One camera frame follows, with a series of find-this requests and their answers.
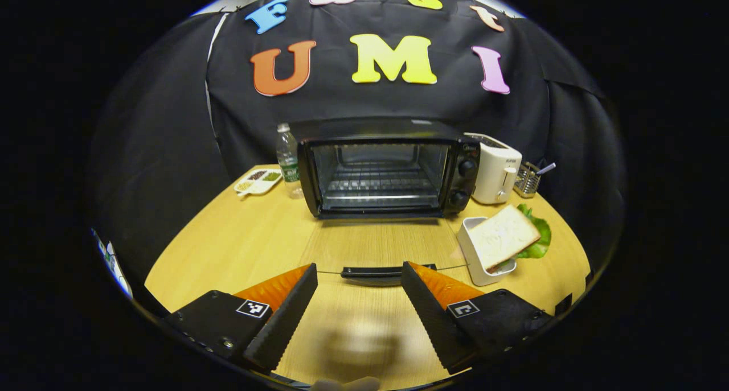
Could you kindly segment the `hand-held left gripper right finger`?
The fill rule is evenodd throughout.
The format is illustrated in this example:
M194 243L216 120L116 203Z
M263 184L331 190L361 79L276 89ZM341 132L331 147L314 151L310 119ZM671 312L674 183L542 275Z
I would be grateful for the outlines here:
M411 261L401 286L450 374L502 360L554 319L508 290L485 293Z

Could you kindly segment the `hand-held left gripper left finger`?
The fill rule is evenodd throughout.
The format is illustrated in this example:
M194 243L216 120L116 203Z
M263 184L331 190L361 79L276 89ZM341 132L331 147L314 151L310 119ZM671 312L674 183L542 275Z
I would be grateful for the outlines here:
M188 340L237 366L276 370L318 286L317 264L236 294L211 290L164 318Z

